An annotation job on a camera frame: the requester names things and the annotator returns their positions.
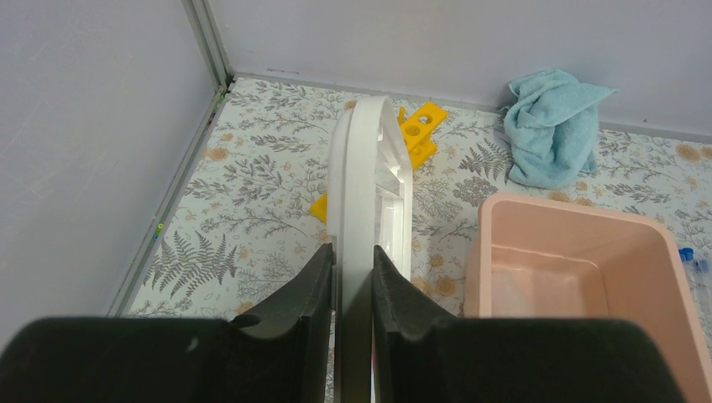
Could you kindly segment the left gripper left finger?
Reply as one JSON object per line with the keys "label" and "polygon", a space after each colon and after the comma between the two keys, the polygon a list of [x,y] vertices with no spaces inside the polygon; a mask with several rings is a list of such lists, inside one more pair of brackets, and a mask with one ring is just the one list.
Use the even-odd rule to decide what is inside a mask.
{"label": "left gripper left finger", "polygon": [[47,317],[1,356],[4,402],[321,402],[332,246],[230,321]]}

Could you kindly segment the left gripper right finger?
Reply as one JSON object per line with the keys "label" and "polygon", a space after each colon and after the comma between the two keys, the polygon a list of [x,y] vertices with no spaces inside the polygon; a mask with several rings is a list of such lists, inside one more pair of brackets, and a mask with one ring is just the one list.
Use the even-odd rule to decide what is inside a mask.
{"label": "left gripper right finger", "polygon": [[480,319],[439,306],[374,248],[379,402],[681,402],[662,355],[631,322]]}

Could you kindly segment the pink plastic bin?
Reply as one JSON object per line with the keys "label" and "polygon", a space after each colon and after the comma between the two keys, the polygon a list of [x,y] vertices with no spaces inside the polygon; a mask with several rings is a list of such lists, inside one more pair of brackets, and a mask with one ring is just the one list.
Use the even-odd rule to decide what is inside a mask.
{"label": "pink plastic bin", "polygon": [[632,213],[499,192],[479,207],[463,314],[606,318],[640,326],[690,402],[711,399],[711,360],[674,236]]}

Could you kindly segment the white plastic bin lid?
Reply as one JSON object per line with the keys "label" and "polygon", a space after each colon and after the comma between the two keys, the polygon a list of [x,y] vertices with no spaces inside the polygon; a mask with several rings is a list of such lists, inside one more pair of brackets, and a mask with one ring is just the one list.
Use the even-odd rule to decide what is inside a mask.
{"label": "white plastic bin lid", "polygon": [[343,112],[327,170],[327,234],[336,258],[333,399],[370,402],[375,247],[411,275],[413,170],[389,97],[363,97]]}

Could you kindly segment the light blue cloth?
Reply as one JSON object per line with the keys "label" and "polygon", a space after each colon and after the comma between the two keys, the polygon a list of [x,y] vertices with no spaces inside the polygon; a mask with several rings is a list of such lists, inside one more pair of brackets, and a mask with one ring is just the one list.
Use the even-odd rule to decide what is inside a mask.
{"label": "light blue cloth", "polygon": [[581,82],[560,69],[517,78],[508,87],[516,98],[502,109],[510,180],[553,190],[598,171],[599,105],[615,88]]}

